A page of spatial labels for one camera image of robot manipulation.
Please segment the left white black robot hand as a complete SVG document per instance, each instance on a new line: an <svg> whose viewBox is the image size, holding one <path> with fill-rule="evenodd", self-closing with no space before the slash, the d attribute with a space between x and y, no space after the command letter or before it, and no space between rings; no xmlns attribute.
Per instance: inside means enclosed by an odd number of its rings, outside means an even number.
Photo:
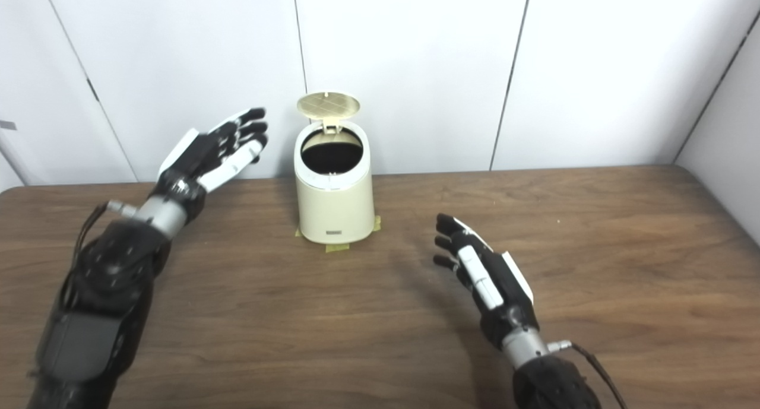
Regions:
<svg viewBox="0 0 760 409"><path fill-rule="evenodd" d="M260 160L268 144L266 110L239 112L207 132L190 129L159 169L150 192L179 206L190 223L203 210L209 193Z"/></svg>

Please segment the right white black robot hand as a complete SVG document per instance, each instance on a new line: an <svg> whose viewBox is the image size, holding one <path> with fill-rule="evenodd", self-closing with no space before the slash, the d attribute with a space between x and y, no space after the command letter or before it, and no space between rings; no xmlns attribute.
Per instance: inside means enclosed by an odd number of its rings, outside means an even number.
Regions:
<svg viewBox="0 0 760 409"><path fill-rule="evenodd" d="M435 244L447 255L435 255L435 265L453 272L470 291L480 312L483 335L494 348L504 350L508 334L539 330L532 291L508 253L494 251L458 218L436 216Z"/></svg>

